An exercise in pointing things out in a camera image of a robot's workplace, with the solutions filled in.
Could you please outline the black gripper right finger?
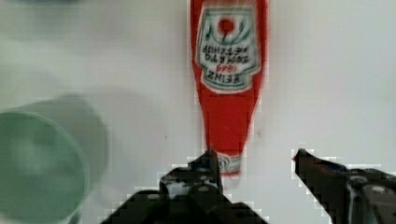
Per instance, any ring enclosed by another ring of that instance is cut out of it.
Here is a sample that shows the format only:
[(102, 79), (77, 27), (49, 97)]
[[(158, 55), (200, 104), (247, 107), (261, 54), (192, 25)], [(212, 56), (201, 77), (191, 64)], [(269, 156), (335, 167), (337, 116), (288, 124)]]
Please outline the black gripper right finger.
[(396, 224), (395, 176), (374, 168), (348, 169), (300, 148), (295, 174), (332, 224)]

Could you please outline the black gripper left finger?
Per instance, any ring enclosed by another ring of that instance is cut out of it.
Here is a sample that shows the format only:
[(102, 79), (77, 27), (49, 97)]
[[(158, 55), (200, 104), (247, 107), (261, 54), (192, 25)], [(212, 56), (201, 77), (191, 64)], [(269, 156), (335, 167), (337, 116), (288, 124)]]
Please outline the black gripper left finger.
[(269, 224), (223, 194), (218, 154), (211, 148), (164, 175), (159, 188), (136, 192), (101, 224)]

